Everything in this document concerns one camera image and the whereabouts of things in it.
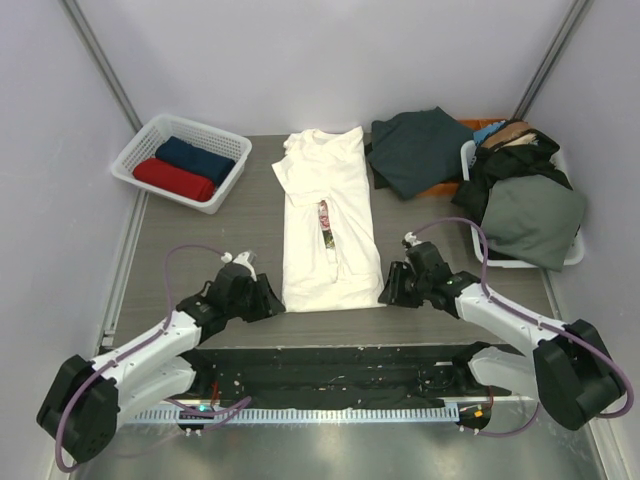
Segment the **white floral print t-shirt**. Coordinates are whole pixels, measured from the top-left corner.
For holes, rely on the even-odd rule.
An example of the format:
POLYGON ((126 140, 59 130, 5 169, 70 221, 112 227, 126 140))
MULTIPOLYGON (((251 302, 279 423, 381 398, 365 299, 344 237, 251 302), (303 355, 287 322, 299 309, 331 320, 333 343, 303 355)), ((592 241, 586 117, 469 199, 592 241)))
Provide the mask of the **white floral print t-shirt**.
POLYGON ((379 307, 364 132, 290 135, 273 172, 285 194, 282 299, 289 312, 379 307))

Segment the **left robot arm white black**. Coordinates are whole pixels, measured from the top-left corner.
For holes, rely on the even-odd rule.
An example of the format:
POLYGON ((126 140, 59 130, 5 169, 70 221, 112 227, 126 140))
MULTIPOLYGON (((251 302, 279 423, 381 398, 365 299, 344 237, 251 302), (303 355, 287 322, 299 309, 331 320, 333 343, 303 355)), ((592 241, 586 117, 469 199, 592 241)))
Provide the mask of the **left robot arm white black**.
POLYGON ((205 397, 214 367, 198 346, 233 319, 251 323, 284 310, 266 274, 231 262, 134 340, 90 360, 68 358, 36 416, 54 440, 58 468, 71 472, 66 456, 78 464, 92 460, 124 423, 165 399, 205 397))

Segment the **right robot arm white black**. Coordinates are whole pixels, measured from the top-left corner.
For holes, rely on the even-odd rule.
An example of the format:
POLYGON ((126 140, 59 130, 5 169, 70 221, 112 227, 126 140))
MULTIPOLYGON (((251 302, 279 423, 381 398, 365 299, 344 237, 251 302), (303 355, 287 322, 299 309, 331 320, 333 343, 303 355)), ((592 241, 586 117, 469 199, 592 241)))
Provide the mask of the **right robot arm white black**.
POLYGON ((382 304, 417 309, 424 304, 478 325, 513 347, 487 343, 466 347, 451 380, 465 395, 497 387, 538 402, 560 426, 576 431, 632 394, 590 323, 563 323, 527 310, 467 271, 454 273, 430 242, 405 246, 390 265, 382 304))

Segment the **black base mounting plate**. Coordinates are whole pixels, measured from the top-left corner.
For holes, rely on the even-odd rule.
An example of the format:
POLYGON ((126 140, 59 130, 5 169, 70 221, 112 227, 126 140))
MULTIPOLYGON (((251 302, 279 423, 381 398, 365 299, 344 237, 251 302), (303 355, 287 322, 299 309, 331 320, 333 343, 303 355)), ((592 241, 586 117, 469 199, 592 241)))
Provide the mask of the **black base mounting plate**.
POLYGON ((472 377, 470 352, 463 345, 193 349, 182 357, 195 379, 177 397, 342 410, 440 407, 449 397, 504 394, 472 377))

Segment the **orange plastic tray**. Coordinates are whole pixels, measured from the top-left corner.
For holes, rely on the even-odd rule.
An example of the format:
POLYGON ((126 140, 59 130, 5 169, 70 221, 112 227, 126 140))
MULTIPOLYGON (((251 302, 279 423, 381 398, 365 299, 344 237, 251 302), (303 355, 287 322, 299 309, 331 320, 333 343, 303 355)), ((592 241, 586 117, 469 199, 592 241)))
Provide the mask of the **orange plastic tray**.
MULTIPOLYGON (((479 129, 478 121, 482 121, 482 120, 488 121, 489 123, 493 123, 493 122, 501 121, 505 119, 504 118, 460 119, 459 122, 465 125, 466 127, 471 128, 473 131, 475 131, 479 129)), ((460 182, 461 182, 460 176, 454 177, 450 180, 439 183, 429 188, 428 190, 418 194, 418 197, 453 195, 456 192, 460 182)))

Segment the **grey green t-shirt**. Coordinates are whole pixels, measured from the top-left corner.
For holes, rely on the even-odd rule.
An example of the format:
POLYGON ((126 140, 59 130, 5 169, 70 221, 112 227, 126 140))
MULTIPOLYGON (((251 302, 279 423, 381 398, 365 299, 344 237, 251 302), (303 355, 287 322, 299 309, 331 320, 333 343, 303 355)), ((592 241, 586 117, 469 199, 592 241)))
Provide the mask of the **grey green t-shirt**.
POLYGON ((481 229, 491 250, 560 271, 586 206, 582 193, 545 176, 509 178, 491 189, 481 229))

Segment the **dark teal folded t-shirt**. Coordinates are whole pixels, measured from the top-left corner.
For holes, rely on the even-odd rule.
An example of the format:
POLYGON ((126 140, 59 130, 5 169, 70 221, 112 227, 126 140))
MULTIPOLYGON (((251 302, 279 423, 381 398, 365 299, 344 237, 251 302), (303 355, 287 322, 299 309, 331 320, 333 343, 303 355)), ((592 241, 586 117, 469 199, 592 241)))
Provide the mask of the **dark teal folded t-shirt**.
POLYGON ((443 109, 403 112, 371 124, 365 146, 376 189, 410 200, 461 177, 460 149, 474 130, 443 109))

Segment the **white plastic laundry bin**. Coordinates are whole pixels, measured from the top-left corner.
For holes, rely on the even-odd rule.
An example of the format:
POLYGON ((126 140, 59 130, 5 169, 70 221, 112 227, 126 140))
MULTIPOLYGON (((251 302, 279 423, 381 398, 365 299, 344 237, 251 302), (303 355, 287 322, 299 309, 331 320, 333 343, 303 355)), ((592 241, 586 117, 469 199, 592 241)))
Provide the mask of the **white plastic laundry bin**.
MULTIPOLYGON (((470 167, 475 163, 475 152, 476 145, 473 140, 469 140, 465 142, 460 148, 460 162, 462 167, 462 177, 464 180, 468 180, 470 178, 469 170, 470 167)), ((564 156, 564 152, 562 149, 558 150, 555 154, 552 155, 550 159, 551 163, 558 168, 560 171, 569 174, 569 169, 567 166, 567 161, 564 156)), ((478 232, 471 227, 471 238, 473 245, 473 252, 476 259, 481 262, 484 256, 484 249, 481 245, 481 239, 478 232)), ((564 260, 564 266, 575 266, 579 264, 584 258, 585 247, 584 240, 581 231, 578 231, 574 240, 567 252, 566 258, 564 260)), ((496 268, 505 268, 505 269, 532 269, 535 268, 535 265, 530 263, 517 260, 517 259, 497 259, 493 254, 489 255, 488 263, 489 267, 496 268)))

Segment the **rolled red t-shirt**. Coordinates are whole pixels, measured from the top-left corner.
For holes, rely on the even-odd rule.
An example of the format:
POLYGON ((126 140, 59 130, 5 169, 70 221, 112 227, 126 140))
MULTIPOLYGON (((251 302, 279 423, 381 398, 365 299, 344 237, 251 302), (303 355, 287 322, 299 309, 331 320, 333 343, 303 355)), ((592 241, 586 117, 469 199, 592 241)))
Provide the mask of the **rolled red t-shirt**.
POLYGON ((133 176, 136 180, 198 202, 208 201, 216 190, 212 180, 157 158, 149 158, 137 165, 133 176))

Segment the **rolled navy blue t-shirt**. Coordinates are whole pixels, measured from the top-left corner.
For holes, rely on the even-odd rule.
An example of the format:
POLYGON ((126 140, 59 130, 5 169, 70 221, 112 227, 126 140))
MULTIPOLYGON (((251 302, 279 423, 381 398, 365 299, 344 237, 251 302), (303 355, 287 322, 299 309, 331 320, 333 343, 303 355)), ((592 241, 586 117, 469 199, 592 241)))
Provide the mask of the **rolled navy blue t-shirt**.
POLYGON ((199 175, 220 187, 236 163, 222 155, 195 147, 177 137, 170 137, 155 151, 155 156, 170 165, 199 175))

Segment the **blue cloth in bin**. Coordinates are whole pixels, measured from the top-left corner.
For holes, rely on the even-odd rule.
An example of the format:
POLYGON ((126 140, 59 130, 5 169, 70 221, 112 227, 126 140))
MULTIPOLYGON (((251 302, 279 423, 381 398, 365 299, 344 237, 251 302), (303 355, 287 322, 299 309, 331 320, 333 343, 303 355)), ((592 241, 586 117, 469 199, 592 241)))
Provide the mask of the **blue cloth in bin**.
POLYGON ((478 121, 479 129, 473 133, 473 140, 476 146, 480 146, 488 137, 500 130, 507 120, 496 121, 489 123, 488 121, 478 121))

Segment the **black crumpled garment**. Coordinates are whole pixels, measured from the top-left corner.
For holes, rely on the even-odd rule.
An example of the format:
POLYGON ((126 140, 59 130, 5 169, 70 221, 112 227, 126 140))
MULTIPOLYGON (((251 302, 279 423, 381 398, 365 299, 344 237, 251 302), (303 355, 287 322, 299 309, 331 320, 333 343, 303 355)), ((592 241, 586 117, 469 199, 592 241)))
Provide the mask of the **black crumpled garment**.
POLYGON ((482 222, 490 191, 498 181, 541 175, 573 189, 566 174, 551 162, 560 146, 542 132, 531 130, 528 133, 534 135, 530 143, 476 148, 469 178, 460 183, 452 198, 452 203, 462 208, 475 223, 482 222))

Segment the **tan beige garment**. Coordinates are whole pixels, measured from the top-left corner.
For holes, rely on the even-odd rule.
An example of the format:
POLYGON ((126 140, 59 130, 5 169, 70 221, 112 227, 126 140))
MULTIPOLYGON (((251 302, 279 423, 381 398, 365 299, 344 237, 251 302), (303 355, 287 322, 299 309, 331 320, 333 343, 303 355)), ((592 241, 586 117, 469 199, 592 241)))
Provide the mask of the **tan beige garment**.
POLYGON ((535 129, 526 121, 509 120, 490 134, 480 147, 488 150, 496 149, 534 131, 535 129))

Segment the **white plastic lattice basket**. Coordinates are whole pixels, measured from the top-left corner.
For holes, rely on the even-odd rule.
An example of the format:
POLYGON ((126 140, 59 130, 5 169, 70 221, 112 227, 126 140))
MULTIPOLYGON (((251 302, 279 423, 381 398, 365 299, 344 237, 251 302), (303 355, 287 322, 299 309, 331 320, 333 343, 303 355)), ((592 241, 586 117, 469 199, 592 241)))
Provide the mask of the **white plastic lattice basket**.
POLYGON ((246 137, 175 115, 160 114, 145 124, 121 151, 111 165, 111 173, 115 178, 141 190, 212 215, 219 210, 244 172, 252 147, 252 142, 246 137), (150 158, 172 136, 235 162, 222 185, 216 188, 212 198, 206 202, 197 202, 134 178, 134 168, 150 158))

